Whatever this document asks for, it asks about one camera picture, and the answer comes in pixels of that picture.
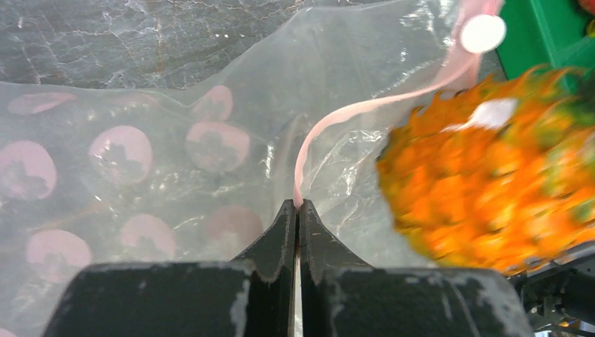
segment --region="pineapple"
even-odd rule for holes
[[[573,75],[574,94],[561,85]],[[395,230],[439,265],[504,275],[595,240],[595,77],[584,78],[536,67],[413,109],[376,163]],[[503,124],[455,127],[502,99],[516,100]]]

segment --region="white circle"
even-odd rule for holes
[[[460,41],[465,50],[473,54],[496,49],[506,36],[506,23],[499,16],[481,14],[464,24]]]

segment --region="black machine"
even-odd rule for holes
[[[292,336],[301,271],[304,337],[529,337],[595,323],[595,244],[509,279],[479,269],[377,269],[343,246],[310,201],[228,263],[118,263],[81,271],[44,336]]]

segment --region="clear plastic bag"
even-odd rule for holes
[[[412,107],[429,103],[438,89],[460,90],[476,83],[481,59],[461,46],[457,38],[461,24],[475,15],[495,15],[501,5],[500,0],[460,1],[443,62],[403,73],[398,85],[387,88],[382,98],[327,114],[300,148],[295,165],[296,206],[304,198],[311,199],[327,228],[375,267],[434,266],[395,233],[392,214],[377,188],[375,159],[390,129],[407,123]]]
[[[38,336],[90,263],[233,258],[291,198],[294,177],[298,205],[312,199],[364,260],[394,265],[406,245],[373,158],[415,99],[474,80],[479,55],[457,32],[499,4],[304,9],[185,91],[0,83],[0,336]],[[344,123],[321,133],[329,121]]]

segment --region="pink circle print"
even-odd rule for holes
[[[186,136],[192,161],[210,172],[233,171],[248,156],[250,136],[224,123],[200,122]]]
[[[0,328],[0,337],[17,337],[17,335],[6,329]]]
[[[147,177],[153,161],[149,138],[132,126],[116,126],[97,137],[89,149],[93,168],[117,185],[139,183]]]
[[[76,96],[71,93],[30,93],[13,99],[6,108],[13,114],[38,114],[69,100],[76,100]]]
[[[232,92],[226,86],[215,86],[192,105],[192,116],[199,121],[224,121],[233,109]]]
[[[207,235],[221,239],[226,232],[235,233],[248,246],[264,231],[260,217],[243,206],[224,206],[214,211],[206,221]]]
[[[175,256],[175,241],[169,226],[150,214],[139,214],[126,222],[121,231],[122,244],[133,247],[141,261],[170,260]]]
[[[68,282],[91,263],[91,250],[83,239],[65,230],[44,230],[29,238],[27,262],[52,283]]]
[[[54,161],[40,144],[23,140],[0,151],[0,193],[18,200],[47,198],[56,186]]]

